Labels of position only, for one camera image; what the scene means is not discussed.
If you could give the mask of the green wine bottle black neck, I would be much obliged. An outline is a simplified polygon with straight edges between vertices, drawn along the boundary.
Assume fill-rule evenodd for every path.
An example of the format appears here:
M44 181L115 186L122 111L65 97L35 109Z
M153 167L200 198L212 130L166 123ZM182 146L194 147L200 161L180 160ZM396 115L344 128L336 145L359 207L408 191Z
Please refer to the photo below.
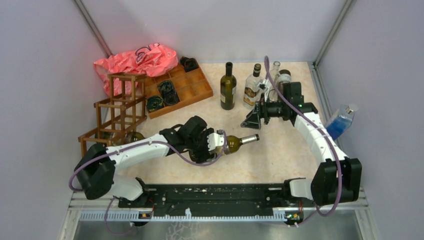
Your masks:
M233 75L233 63L225 64L225 74L220 79L220 105L224 110L232 110L236 101L237 79Z

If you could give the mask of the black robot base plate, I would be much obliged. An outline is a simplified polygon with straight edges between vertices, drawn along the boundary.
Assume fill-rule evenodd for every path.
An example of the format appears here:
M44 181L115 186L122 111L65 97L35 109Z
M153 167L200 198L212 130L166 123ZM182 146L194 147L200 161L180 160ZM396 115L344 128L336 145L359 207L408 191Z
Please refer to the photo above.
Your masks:
M307 198L292 197L284 183L150 184L139 198L119 198L119 208L154 208L155 217L271 216L274 208L313 207Z

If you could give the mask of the green wine bottle silver neck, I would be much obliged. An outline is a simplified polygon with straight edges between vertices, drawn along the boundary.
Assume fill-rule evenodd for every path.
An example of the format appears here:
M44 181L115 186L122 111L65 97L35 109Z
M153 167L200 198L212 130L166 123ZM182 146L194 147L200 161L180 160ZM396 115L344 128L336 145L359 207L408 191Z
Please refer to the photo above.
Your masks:
M96 133L94 135L94 137L98 138L98 139L108 139L108 140L110 140L113 137L115 137L115 135L117 135L116 132L101 132L100 136ZM125 135L124 140L122 140L120 138L120 139L114 141L113 144L119 146L119 145L124 145L124 144L133 143L133 142L136 142L136 141L140 141L140 140L143 140L143 139L145 139L145 137L140 132L130 131Z

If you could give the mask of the clear glass bottle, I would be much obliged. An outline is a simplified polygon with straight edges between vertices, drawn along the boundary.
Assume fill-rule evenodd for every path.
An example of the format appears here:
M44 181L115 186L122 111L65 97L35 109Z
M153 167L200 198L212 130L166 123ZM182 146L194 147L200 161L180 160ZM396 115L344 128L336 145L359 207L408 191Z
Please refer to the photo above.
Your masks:
M274 61L271 65L271 68L270 68L270 75L271 75L271 78L272 78L272 80L273 80L273 82L276 86L278 85L278 76L279 76L280 65L281 65L281 63L279 61ZM276 90L272 85L270 86L268 99L271 102L274 102L278 99L278 94L276 93Z

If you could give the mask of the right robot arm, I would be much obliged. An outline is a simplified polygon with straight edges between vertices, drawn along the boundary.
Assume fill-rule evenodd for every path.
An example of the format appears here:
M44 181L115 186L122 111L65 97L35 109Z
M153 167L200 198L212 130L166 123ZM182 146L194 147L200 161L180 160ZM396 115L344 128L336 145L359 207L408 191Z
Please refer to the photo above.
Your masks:
M305 102L300 82L282 85L283 99L271 102L261 96L253 110L240 124L242 128L259 130L271 118L290 121L300 132L313 157L317 170L312 179L293 178L284 181L281 199L295 206L301 198L318 206L355 202L359 198L362 164L348 157L333 141L321 122L317 108Z

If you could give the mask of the clear liquor bottle brown label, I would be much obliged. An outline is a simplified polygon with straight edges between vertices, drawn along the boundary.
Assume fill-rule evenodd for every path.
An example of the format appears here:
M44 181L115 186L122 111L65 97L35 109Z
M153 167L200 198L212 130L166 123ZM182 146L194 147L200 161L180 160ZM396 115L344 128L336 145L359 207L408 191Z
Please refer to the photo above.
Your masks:
M252 74L245 80L243 105L249 110L254 108L258 96L262 91L259 87L259 85L264 81L264 78L261 76L261 69L262 65L260 63L256 63Z

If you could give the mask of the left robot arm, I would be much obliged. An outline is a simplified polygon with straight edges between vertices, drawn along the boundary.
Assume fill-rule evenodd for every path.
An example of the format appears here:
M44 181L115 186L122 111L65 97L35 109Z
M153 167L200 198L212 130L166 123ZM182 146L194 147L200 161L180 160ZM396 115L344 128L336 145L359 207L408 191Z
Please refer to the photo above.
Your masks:
M199 116L191 117L185 124L165 128L148 138L118 146L95 143L77 164L69 180L69 187L76 191L77 179L87 200L96 200L107 194L124 198L138 207L149 203L150 193L141 179L125 178L119 172L141 162L170 156L183 157L191 165L209 166L223 154L225 132L208 128Z

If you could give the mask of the green wine bottle silver foil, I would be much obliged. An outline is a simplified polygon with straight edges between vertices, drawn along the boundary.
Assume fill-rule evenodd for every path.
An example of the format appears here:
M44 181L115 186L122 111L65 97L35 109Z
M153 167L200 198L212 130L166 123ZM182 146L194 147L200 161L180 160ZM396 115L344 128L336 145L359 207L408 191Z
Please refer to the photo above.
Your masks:
M234 135L229 135L226 137L226 144L224 145L224 154L230 155L236 153L241 146L254 143L260 140L258 134L253 134L245 137L236 137Z

